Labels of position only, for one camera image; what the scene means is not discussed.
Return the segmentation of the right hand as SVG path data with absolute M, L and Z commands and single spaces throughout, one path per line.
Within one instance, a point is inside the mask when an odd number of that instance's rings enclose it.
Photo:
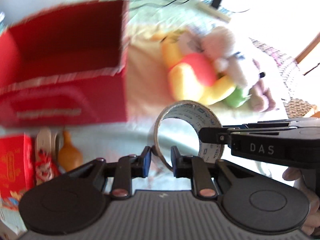
M 306 187 L 302 173 L 299 169 L 288 167 L 284 171 L 282 178 L 285 181 L 294 181 L 294 187 L 302 191 L 307 196 L 310 203 L 310 211 L 301 230 L 307 235 L 319 239 L 319 197 Z

